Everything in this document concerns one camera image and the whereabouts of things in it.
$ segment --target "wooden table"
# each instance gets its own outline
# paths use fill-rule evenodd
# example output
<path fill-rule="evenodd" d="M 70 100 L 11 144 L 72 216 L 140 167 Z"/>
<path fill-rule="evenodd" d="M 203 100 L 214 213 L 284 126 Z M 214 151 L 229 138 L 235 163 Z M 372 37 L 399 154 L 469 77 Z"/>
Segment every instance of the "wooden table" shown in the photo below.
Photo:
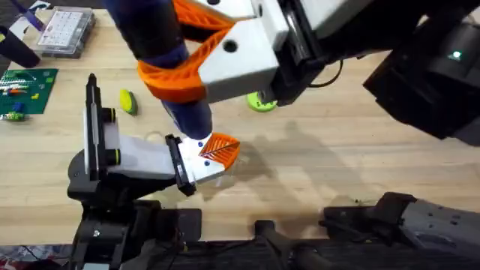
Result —
<path fill-rule="evenodd" d="M 96 15 L 81 59 L 40 64 L 60 70 L 45 113 L 22 124 L 0 123 L 0 245 L 72 241 L 82 211 L 67 197 L 67 168 L 83 147 L 81 113 L 91 72 L 105 107 L 119 108 L 120 89 L 136 95 L 137 117 L 117 110 L 123 133 L 159 142 L 180 135 L 140 81 L 106 11 Z M 147 197 L 167 207 L 202 209 L 202 238 L 208 240 L 249 238 L 253 222 L 266 218 L 292 237 L 324 236 L 317 226 L 324 207 L 374 204 L 386 191 L 480 212 L 480 149 L 396 122 L 363 89 L 384 56 L 349 60 L 334 85 L 307 90 L 292 106 L 272 112 L 254 112 L 244 97 L 213 104 L 214 130 L 241 140 L 236 165 L 191 197 L 176 187 Z"/>

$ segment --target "black mount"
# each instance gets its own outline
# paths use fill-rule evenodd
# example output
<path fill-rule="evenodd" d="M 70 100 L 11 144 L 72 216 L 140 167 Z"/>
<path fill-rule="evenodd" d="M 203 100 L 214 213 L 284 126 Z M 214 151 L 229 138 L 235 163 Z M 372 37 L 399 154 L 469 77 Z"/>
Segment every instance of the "black mount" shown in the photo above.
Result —
<path fill-rule="evenodd" d="M 87 148 L 76 154 L 68 167 L 67 194 L 83 207 L 70 267 L 81 270 L 85 263 L 108 263 L 110 269 L 119 269 L 123 262 L 138 256 L 150 239 L 159 242 L 200 239 L 199 209 L 166 210 L 158 201 L 138 200 L 173 185 L 186 196 L 195 192 L 195 186 L 183 173 L 185 166 L 178 147 L 182 141 L 173 135 L 165 137 L 175 168 L 171 179 L 131 178 L 108 172 L 108 166 L 122 162 L 120 149 L 105 149 L 104 125 L 113 123 L 116 114 L 114 109 L 102 108 L 94 74 L 90 74 L 86 85 L 85 108 Z"/>

